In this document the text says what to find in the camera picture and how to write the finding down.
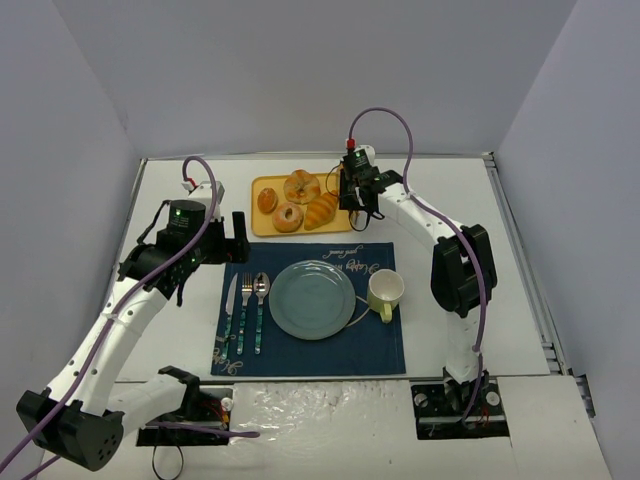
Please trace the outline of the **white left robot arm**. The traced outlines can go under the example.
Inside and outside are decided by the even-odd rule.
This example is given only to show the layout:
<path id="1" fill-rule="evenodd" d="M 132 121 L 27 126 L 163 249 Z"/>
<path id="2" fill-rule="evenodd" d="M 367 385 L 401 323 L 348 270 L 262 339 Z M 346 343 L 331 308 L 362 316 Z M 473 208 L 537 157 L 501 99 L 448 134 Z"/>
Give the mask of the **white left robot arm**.
<path id="1" fill-rule="evenodd" d="M 200 201 L 175 200 L 153 244 L 138 243 L 121 264 L 104 310 L 63 370 L 40 392 L 25 391 L 16 412 L 27 441 L 89 471 L 102 469 L 128 434 L 163 415 L 192 415 L 199 378 L 161 368 L 128 392 L 112 392 L 124 363 L 151 320 L 180 298 L 200 265 L 244 263 L 250 244 L 245 215 L 232 214 L 234 235 Z"/>

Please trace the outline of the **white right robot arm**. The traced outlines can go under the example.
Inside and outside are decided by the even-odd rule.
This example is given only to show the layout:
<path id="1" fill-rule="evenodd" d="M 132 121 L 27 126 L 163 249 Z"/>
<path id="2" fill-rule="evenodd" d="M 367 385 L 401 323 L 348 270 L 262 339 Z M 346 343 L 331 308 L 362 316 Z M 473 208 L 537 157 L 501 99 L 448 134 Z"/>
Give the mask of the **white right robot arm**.
<path id="1" fill-rule="evenodd" d="M 342 210 L 394 221 L 432 250 L 430 288 L 447 312 L 445 375 L 462 385 L 482 376 L 487 307 L 497 273 L 488 232 L 446 217 L 394 170 L 373 164 L 372 148 L 351 147 L 341 160 Z"/>

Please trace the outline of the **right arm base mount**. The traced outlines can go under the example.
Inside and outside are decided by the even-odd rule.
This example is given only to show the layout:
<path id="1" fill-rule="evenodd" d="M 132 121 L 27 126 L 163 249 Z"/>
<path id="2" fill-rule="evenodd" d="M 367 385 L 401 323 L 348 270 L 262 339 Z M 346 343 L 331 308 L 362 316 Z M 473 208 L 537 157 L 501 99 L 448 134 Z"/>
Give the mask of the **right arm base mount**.
<path id="1" fill-rule="evenodd" d="M 470 413 L 462 419 L 473 385 L 454 387 L 453 382 L 411 385 L 411 399 L 418 440 L 465 440 L 510 436 L 496 380 L 484 380 Z"/>

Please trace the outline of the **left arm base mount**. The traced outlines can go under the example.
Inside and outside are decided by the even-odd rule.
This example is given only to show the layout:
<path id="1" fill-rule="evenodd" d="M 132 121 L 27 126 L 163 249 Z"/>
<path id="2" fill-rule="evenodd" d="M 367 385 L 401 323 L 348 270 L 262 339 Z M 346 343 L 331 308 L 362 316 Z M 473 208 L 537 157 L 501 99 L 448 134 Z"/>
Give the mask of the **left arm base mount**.
<path id="1" fill-rule="evenodd" d="M 233 393 L 224 386 L 205 386 L 187 410 L 177 410 L 157 418 L 159 422 L 194 424 L 216 430 L 229 430 Z M 136 447 L 195 447 L 227 446 L 228 438 L 184 429 L 166 429 L 157 426 L 139 430 L 135 435 Z"/>

